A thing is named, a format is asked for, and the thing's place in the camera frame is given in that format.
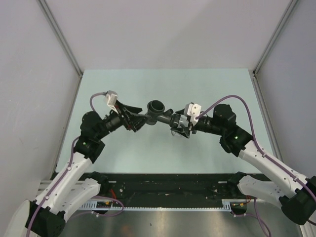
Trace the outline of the clear plastic threaded connector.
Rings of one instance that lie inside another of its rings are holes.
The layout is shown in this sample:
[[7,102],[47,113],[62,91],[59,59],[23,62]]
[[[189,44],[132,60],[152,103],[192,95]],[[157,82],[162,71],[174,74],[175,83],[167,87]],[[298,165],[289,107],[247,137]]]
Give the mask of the clear plastic threaded connector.
[[177,125],[171,127],[171,132],[173,135],[178,134],[185,138],[188,138],[188,121],[184,118],[180,118]]

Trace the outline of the dark grey pipe fitting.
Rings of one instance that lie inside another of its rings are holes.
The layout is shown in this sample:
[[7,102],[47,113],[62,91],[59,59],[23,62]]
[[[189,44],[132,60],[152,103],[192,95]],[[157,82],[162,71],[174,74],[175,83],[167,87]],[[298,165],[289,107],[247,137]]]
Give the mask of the dark grey pipe fitting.
[[165,110],[164,104],[159,100],[152,100],[147,104],[146,124],[155,125],[158,121],[176,128],[180,124],[180,115],[172,109]]

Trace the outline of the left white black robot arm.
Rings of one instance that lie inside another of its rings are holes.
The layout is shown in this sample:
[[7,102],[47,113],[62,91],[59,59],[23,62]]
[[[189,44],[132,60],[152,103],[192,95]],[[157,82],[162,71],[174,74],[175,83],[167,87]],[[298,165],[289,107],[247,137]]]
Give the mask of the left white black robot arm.
[[42,237],[59,236],[70,217],[94,196],[106,196],[109,185],[101,174],[86,179],[81,186],[74,185],[92,166],[103,151],[102,139],[124,126],[137,132],[147,121],[142,109],[117,101],[111,105],[108,116],[101,118],[96,111],[84,114],[80,136],[71,145],[70,160],[51,181],[48,187],[30,202],[26,235],[34,232]]

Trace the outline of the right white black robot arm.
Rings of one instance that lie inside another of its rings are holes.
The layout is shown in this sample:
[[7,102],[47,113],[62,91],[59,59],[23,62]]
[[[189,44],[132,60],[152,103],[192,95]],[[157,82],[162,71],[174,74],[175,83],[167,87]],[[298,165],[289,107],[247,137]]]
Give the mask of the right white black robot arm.
[[208,117],[200,116],[200,106],[190,103],[175,113],[170,126],[172,131],[186,137],[196,131],[219,135],[225,152],[248,162],[269,178],[268,182],[258,181],[239,172],[237,180],[228,185],[231,197],[243,194],[257,197],[280,208],[298,225],[309,222],[316,210],[316,178],[308,178],[269,154],[253,133],[236,124],[230,105],[216,105],[213,116]]

